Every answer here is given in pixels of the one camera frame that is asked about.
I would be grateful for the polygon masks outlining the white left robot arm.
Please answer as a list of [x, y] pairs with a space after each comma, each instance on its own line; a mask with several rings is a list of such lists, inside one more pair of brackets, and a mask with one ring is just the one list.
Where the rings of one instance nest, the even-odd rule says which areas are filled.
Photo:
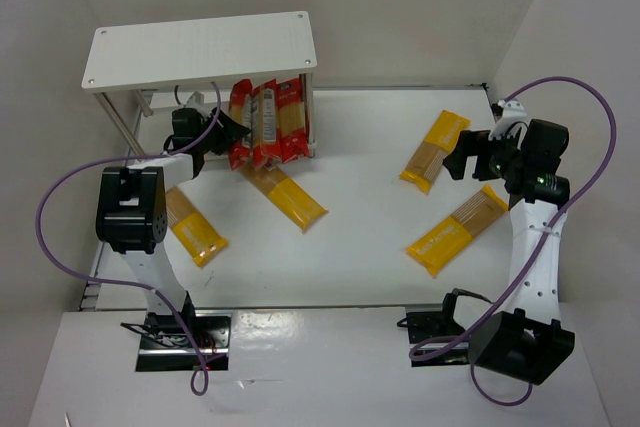
[[227, 245], [182, 199], [178, 186], [199, 175], [207, 153], [225, 154], [250, 132], [219, 108], [209, 117], [196, 108], [180, 108], [172, 114], [172, 125], [171, 151], [103, 170], [96, 216], [98, 238], [121, 256], [145, 292], [144, 329], [154, 336], [197, 333], [195, 307], [164, 246], [167, 233], [184, 241], [198, 265]]

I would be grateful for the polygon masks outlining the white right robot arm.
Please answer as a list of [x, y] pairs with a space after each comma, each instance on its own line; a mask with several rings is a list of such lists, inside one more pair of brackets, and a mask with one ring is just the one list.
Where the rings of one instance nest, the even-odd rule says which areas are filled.
[[535, 386], [573, 352], [575, 335], [561, 325], [557, 295], [559, 247], [570, 182], [557, 169], [569, 143], [566, 127], [534, 119], [514, 122], [499, 134], [461, 132], [444, 160], [451, 177], [463, 177], [475, 158], [473, 177], [501, 179], [509, 195], [512, 252], [508, 287], [493, 311], [471, 328], [472, 366]]

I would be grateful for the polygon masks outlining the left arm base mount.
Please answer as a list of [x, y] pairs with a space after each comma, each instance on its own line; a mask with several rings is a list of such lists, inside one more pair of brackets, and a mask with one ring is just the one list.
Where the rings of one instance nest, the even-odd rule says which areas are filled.
[[[192, 336], [206, 361], [208, 371], [227, 371], [232, 313], [199, 309], [192, 321]], [[199, 360], [193, 345], [178, 326], [161, 330], [144, 323], [121, 322], [120, 326], [139, 338], [137, 372], [193, 371]]]

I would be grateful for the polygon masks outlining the red spaghetti bag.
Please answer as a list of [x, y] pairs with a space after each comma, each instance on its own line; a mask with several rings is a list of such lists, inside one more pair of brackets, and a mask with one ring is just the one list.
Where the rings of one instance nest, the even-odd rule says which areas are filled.
[[231, 91], [229, 117], [243, 127], [241, 135], [233, 142], [228, 153], [232, 170], [242, 167], [252, 154], [252, 93], [253, 85], [249, 79], [237, 82]]

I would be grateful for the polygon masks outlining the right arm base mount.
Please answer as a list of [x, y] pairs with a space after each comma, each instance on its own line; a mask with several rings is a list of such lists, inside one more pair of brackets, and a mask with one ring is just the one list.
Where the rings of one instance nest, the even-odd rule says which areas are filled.
[[[396, 326], [405, 329], [408, 335], [409, 345], [426, 339], [439, 337], [457, 337], [464, 332], [451, 315], [444, 314], [441, 310], [426, 310], [408, 312], [396, 322]], [[468, 347], [465, 342], [442, 356], [429, 361], [411, 361], [411, 366], [435, 367], [435, 366], [461, 366], [468, 364]]]

